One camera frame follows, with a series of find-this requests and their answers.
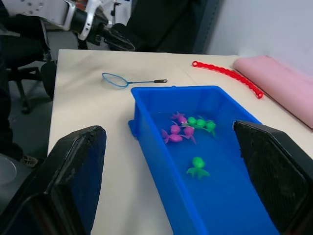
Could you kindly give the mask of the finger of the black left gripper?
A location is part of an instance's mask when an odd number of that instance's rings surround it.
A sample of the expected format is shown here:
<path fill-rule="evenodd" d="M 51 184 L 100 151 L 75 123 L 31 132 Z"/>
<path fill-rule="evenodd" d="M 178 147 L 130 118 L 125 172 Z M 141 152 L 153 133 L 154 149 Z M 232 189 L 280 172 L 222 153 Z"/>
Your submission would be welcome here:
<path fill-rule="evenodd" d="M 117 51 L 135 51 L 133 43 L 125 38 L 106 37 L 104 42 L 109 46 L 110 50 Z"/>
<path fill-rule="evenodd" d="M 129 32 L 126 29 L 126 26 L 121 24 L 121 23 L 114 24 L 110 28 L 110 35 L 112 37 L 116 37 L 116 38 L 119 37 L 119 38 L 128 39 L 128 40 L 130 40 L 133 43 L 133 41 L 132 41 L 132 39 L 130 37 Z"/>

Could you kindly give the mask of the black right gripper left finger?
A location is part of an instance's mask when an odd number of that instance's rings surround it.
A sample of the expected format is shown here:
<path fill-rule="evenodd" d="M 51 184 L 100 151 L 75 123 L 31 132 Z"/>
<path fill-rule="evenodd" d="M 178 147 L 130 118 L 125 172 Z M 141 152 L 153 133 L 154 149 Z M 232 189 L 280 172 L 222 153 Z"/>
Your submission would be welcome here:
<path fill-rule="evenodd" d="M 89 235 L 98 206 L 106 131 L 90 126 L 64 136 L 31 170 L 0 157 L 3 235 Z"/>

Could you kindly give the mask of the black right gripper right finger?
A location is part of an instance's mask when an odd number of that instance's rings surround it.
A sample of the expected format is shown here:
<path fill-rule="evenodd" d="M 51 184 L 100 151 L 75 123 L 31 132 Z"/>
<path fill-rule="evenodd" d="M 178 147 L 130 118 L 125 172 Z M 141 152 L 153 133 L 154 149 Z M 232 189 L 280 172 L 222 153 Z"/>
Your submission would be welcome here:
<path fill-rule="evenodd" d="M 241 157 L 271 221 L 282 235 L 313 233 L 313 160 L 285 132 L 235 121 Z"/>

